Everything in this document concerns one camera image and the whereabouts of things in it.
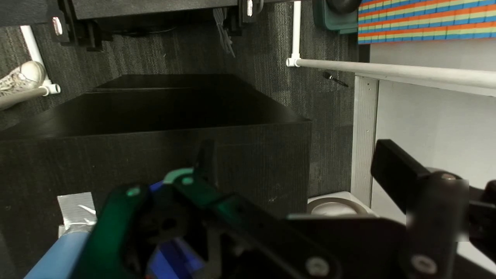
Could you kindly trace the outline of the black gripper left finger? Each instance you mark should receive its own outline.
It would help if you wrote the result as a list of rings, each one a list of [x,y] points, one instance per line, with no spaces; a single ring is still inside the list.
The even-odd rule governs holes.
[[[372,215],[274,216],[201,173],[213,151],[204,142],[195,167],[168,173],[182,240],[213,279],[406,279],[404,226]]]

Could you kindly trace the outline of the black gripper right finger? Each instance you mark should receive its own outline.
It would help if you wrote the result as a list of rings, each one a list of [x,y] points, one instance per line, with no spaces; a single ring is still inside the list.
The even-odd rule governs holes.
[[[370,176],[409,215],[398,249],[404,279],[468,279],[472,260],[457,252],[465,235],[496,260],[496,181],[469,185],[449,170],[430,170],[392,139],[375,142]]]

